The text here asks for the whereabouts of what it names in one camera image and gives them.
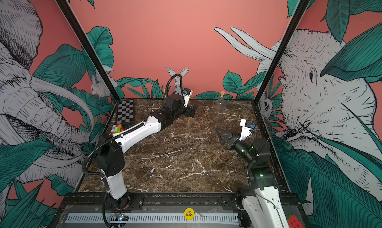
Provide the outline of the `glass bottle blue label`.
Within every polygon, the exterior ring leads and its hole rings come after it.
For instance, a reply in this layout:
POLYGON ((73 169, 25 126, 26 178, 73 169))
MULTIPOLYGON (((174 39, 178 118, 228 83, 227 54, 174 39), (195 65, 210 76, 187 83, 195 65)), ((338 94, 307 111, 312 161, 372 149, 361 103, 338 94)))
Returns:
POLYGON ((224 97, 225 97, 225 92, 221 91, 220 96, 219 96, 219 98, 218 98, 218 100, 216 101, 216 104, 215 104, 215 111, 216 111, 215 121, 216 121, 217 124, 222 121, 222 117, 223 117, 223 114, 224 114, 224 111, 225 111, 225 100, 224 100, 224 97))

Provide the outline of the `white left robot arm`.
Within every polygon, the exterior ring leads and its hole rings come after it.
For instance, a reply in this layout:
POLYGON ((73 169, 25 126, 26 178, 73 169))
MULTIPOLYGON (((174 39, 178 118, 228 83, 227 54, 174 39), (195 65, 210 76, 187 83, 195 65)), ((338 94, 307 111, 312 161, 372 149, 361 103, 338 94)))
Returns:
POLYGON ((107 188, 106 202, 109 206, 123 210, 130 205, 131 199, 122 175, 124 154, 136 143, 170 126, 178 117, 193 117, 197 106, 188 105, 191 95, 192 90, 188 88, 181 95, 173 93, 166 98, 163 106, 153 110, 144 121, 123 132, 101 138, 95 161, 107 188))

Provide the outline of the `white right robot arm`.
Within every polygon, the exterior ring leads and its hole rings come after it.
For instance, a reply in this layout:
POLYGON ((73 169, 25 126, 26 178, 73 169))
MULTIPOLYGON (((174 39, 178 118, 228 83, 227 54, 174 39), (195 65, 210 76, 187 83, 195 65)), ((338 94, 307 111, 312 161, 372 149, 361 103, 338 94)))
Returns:
POLYGON ((216 129, 221 145, 228 145, 237 155, 243 158, 246 168, 249 188, 239 193, 241 205, 255 228, 288 228, 276 179, 269 168, 270 143, 258 137, 249 145, 240 139, 237 133, 221 128, 216 129))

